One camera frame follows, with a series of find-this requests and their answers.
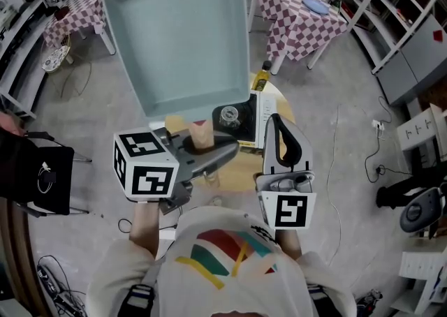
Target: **bottle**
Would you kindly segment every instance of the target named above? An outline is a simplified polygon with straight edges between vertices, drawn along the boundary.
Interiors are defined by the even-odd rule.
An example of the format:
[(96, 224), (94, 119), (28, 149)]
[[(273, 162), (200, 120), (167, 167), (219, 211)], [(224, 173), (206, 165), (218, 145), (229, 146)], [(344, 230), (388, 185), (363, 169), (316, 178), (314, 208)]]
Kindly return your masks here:
[(265, 85), (267, 84), (267, 81), (270, 77), (269, 70), (272, 68), (272, 62), (269, 60), (264, 61), (263, 68), (258, 72), (258, 75), (256, 75), (253, 86), (251, 87), (252, 90), (256, 91), (263, 91)]

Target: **gray concrete floor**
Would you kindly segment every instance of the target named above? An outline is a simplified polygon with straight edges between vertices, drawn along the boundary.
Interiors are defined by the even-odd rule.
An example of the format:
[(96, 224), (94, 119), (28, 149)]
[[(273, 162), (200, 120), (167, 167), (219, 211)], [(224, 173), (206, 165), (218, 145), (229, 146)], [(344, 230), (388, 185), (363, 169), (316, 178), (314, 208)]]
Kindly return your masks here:
[[(250, 33), (251, 71), (260, 69), (266, 59), (266, 31), (269, 23), (255, 17)], [(73, 290), (86, 291), (93, 271), (110, 243), (127, 238), (119, 232), (120, 218), (131, 218), (133, 204), (123, 196), (112, 170), (112, 135), (116, 131), (145, 126), (147, 120), (125, 77), (117, 55), (110, 56), (101, 39), (88, 31), (86, 40), (73, 35), (74, 66), (64, 65), (47, 79), (37, 107), (34, 130), (47, 130), (57, 139), (93, 163), (74, 163), (72, 206), (88, 209), (91, 214), (29, 217), (35, 259), (52, 254), (58, 258)], [(312, 71), (309, 58), (299, 62), (286, 59), (272, 82), (290, 103), (297, 125), (312, 143), (314, 150), (314, 190), (317, 201), (311, 228), (300, 232), (303, 250), (318, 252), (328, 263), (338, 246), (339, 219), (328, 198), (337, 207), (342, 222), (341, 247), (333, 258), (332, 268), (356, 296), (376, 288), (384, 294), (374, 316), (386, 316), (389, 304), (405, 284), (398, 277), (402, 247), (407, 236), (399, 228), (401, 210), (378, 209), (374, 204), (380, 186), (398, 182), (402, 175), (387, 173), (375, 184), (365, 175), (365, 158), (376, 150), (373, 119), (388, 119), (379, 105), (382, 95), (369, 62), (352, 34), (331, 42)], [(83, 93), (91, 62), (91, 77)], [(64, 78), (75, 67), (62, 96)], [(334, 130), (339, 120), (332, 163)], [(372, 173), (378, 164), (406, 170), (395, 127), (402, 123), (398, 112), (386, 124), (379, 153), (369, 161)], [(184, 210), (203, 205), (215, 192), (197, 188)], [(253, 191), (241, 194), (221, 192), (226, 206), (260, 214)], [(161, 218), (161, 226), (176, 222), (179, 213)], [(49, 262), (56, 275), (57, 266)]]

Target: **table leg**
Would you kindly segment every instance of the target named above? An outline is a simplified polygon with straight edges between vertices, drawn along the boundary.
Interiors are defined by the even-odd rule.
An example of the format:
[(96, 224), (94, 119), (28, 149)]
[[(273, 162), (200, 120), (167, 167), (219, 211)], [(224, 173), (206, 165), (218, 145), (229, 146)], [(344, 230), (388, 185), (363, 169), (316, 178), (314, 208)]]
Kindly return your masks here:
[(84, 35), (84, 33), (82, 32), (81, 29), (78, 29), (79, 31), (79, 35), (81, 35), (81, 38), (84, 40), (86, 38), (86, 36)]
[(330, 40), (329, 40), (327, 43), (325, 43), (325, 44), (323, 44), (322, 46), (320, 46), (320, 47), (315, 51), (314, 56), (312, 57), (312, 59), (310, 59), (310, 62), (307, 64), (307, 68), (308, 68), (309, 70), (311, 70), (311, 69), (314, 67), (316, 61), (317, 61), (318, 59), (320, 59), (321, 54), (323, 54), (323, 51), (326, 49), (326, 47), (329, 45), (329, 43), (330, 43)]
[(99, 34), (101, 39), (103, 39), (104, 45), (107, 48), (107, 50), (109, 51), (110, 55), (113, 55), (116, 52), (116, 50), (112, 44), (112, 41), (109, 38), (109, 35), (107, 35), (107, 33), (105, 32), (104, 28), (101, 25), (96, 25), (94, 28), (95, 28), (95, 33)]
[(67, 54), (67, 56), (65, 57), (65, 60), (66, 60), (70, 65), (74, 62), (74, 60), (73, 60), (73, 58), (70, 56), (70, 54)]
[(278, 73), (278, 70), (281, 67), (285, 57), (286, 54), (281, 54), (280, 56), (274, 58), (272, 68), (270, 69), (270, 73), (272, 75), (276, 75)]
[(251, 0), (249, 19), (247, 23), (249, 32), (251, 31), (251, 25), (253, 24), (254, 12), (256, 11), (256, 3), (258, 3), (258, 0)]

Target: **checkered tablecloth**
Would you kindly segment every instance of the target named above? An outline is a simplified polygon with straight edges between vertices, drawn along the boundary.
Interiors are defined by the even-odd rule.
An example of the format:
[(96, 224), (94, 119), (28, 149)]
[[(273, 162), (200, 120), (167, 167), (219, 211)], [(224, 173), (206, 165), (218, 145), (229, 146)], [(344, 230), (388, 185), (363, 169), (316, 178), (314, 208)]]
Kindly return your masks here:
[(103, 0), (68, 0), (64, 6), (70, 8), (68, 14), (61, 20), (53, 17), (45, 27), (43, 38), (48, 46), (60, 46), (66, 34), (79, 28), (105, 26)]
[(310, 11), (302, 0), (258, 0), (264, 20), (275, 20), (268, 34), (269, 59), (286, 54), (300, 60), (347, 29), (346, 20), (329, 7), (328, 15)]

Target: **teal tray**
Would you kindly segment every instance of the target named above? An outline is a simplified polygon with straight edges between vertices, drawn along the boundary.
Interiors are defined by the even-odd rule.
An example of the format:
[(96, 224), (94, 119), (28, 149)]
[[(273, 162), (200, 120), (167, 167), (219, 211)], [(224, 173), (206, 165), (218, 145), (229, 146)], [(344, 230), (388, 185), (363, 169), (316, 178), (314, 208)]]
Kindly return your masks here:
[(249, 99), (245, 0), (104, 0), (126, 73), (151, 119), (208, 119)]

